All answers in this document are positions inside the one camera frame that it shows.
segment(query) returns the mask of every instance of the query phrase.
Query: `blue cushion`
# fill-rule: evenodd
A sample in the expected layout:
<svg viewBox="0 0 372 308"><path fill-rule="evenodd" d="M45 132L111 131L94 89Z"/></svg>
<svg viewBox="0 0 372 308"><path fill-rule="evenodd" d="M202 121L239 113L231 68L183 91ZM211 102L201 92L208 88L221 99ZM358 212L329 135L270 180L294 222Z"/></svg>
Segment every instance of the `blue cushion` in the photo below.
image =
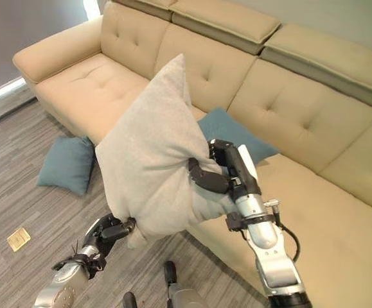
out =
<svg viewBox="0 0 372 308"><path fill-rule="evenodd" d="M59 186L85 194L93 168L94 149L88 137L59 137L40 170L38 186Z"/></svg>
<svg viewBox="0 0 372 308"><path fill-rule="evenodd" d="M209 112L199 121L199 125L208 141L211 139L221 139L230 141L235 146L245 144L254 165L267 157L279 153L274 146L253 136L243 125L236 122L222 108L216 108Z"/></svg>

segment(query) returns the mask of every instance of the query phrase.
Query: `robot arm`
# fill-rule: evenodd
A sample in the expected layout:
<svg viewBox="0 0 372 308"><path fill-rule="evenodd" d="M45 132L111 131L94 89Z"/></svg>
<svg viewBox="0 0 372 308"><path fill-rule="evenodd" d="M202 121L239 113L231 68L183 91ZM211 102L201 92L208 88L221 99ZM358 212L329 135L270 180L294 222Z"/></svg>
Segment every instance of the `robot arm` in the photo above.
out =
<svg viewBox="0 0 372 308"><path fill-rule="evenodd" d="M83 248L54 265L56 275L39 293L33 308L72 307L88 281L104 270L114 243L133 231L135 224L131 218L122 223L112 214L98 219L86 232Z"/></svg>
<svg viewBox="0 0 372 308"><path fill-rule="evenodd" d="M247 148L237 149L231 142L216 139L209 148L210 157L227 167L229 177L201 170L194 158L189 163L190 175L197 185L216 193L228 193L235 202L238 213L227 215L227 225L243 236L247 229L244 238L256 254L256 267L271 307L311 307L294 262L284 249L282 229L287 228L280 221L278 201L262 200ZM267 207L272 208L273 214L268 213Z"/></svg>

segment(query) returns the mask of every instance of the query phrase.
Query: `gray pillow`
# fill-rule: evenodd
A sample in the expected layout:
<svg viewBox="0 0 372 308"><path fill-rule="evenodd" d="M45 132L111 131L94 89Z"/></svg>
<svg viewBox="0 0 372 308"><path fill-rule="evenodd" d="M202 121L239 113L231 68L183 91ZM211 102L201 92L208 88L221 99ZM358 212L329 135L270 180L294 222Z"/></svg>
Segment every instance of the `gray pillow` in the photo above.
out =
<svg viewBox="0 0 372 308"><path fill-rule="evenodd" d="M263 159L278 154L278 150L256 138L239 122L236 122L224 109L216 108L199 121L201 130L208 141L220 139L230 141L235 146L245 144L254 165Z"/></svg>
<svg viewBox="0 0 372 308"><path fill-rule="evenodd" d="M59 137L40 170L38 186L59 186L84 195L93 169L94 149L88 137Z"/></svg>

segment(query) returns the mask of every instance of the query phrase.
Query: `sofa seam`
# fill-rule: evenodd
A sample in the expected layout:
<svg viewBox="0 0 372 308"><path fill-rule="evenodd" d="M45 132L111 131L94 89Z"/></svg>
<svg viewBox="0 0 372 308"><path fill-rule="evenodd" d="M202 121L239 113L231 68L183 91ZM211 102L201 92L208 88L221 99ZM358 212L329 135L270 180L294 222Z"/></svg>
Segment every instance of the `sofa seam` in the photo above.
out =
<svg viewBox="0 0 372 308"><path fill-rule="evenodd" d="M166 28L164 29L164 33L163 33L163 35L161 36L160 45L159 45L159 48L157 49L157 53L156 53L156 55L155 55L155 60L154 60L154 65L153 65L153 72L152 72L153 76L151 77L151 79L153 79L154 76L155 76L155 74L157 74L157 73L155 73L155 67L157 66L157 59L159 58L160 50L161 50L161 46L163 45L163 40L164 40L164 37L166 36L167 29L168 29L168 27L169 27L171 24L172 24L172 23L171 23L170 21L167 21Z"/></svg>
<svg viewBox="0 0 372 308"><path fill-rule="evenodd" d="M252 69L252 67L254 66L254 63L256 63L256 61L257 61L258 59L259 59L258 56L254 56L254 59L253 59L251 65L249 66L247 72L245 72L245 74L244 74L244 77L243 77L243 80L242 80L240 86L237 88L237 91L235 92L235 94L233 95L233 97L232 97L231 100L230 100L230 104L227 106L227 108L226 108L226 112L229 112L229 109L230 109L231 105L233 104L233 101L235 100L237 94L238 94L238 93L240 92L240 90L242 89L243 84L245 83L245 80L247 79L247 76L248 76L249 73L250 73L250 70Z"/></svg>
<svg viewBox="0 0 372 308"><path fill-rule="evenodd" d="M316 174L318 174L319 176L323 178L326 178L325 176L323 176L323 172L326 171L327 168L329 168L330 165L333 164L335 160L340 158L340 156L342 156L348 149L350 149L371 127L372 127L372 120L353 140L350 141L350 143L343 150L339 152L338 155L336 155L333 159L331 159L324 167L322 167L318 172L316 172Z"/></svg>

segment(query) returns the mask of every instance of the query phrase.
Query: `sofa cushion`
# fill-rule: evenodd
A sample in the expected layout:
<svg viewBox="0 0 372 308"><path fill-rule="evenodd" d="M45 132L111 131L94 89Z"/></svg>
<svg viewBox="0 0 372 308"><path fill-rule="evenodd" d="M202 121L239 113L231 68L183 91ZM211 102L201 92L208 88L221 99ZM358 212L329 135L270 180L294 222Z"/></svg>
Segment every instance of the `sofa cushion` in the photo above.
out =
<svg viewBox="0 0 372 308"><path fill-rule="evenodd" d="M98 144L147 83L100 53L37 84L36 91Z"/></svg>
<svg viewBox="0 0 372 308"><path fill-rule="evenodd" d="M104 8L102 52L149 80L169 22L114 2Z"/></svg>
<svg viewBox="0 0 372 308"><path fill-rule="evenodd" d="M320 31L286 24L261 57L372 106L372 50Z"/></svg>
<svg viewBox="0 0 372 308"><path fill-rule="evenodd" d="M175 24L253 55L280 25L274 17L226 1L180 0L170 9Z"/></svg>
<svg viewBox="0 0 372 308"><path fill-rule="evenodd" d="M193 105L205 112L227 109L255 57L174 24L164 34L155 72L175 56L186 57Z"/></svg>
<svg viewBox="0 0 372 308"><path fill-rule="evenodd" d="M261 140L320 172L372 122L372 108L258 59L229 113Z"/></svg>
<svg viewBox="0 0 372 308"><path fill-rule="evenodd" d="M372 125L321 175L372 206Z"/></svg>
<svg viewBox="0 0 372 308"><path fill-rule="evenodd" d="M281 154L257 171L264 200L281 201L282 221L299 237L296 266L314 307L372 307L372 207ZM224 220L188 230L263 291L254 253ZM286 234L285 239L293 256L294 242Z"/></svg>

